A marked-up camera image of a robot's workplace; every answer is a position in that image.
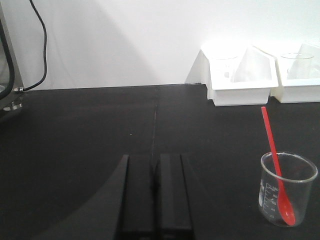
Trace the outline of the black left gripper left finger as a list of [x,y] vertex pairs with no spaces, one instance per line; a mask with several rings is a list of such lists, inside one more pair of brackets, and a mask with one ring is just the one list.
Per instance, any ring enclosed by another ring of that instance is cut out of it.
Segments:
[[153,174],[150,156],[128,156],[119,240],[153,239]]

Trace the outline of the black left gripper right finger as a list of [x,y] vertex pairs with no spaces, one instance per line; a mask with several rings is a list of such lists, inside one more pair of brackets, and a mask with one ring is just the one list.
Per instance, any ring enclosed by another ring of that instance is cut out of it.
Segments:
[[156,227],[160,240],[192,240],[193,227],[179,154],[161,154],[157,163]]

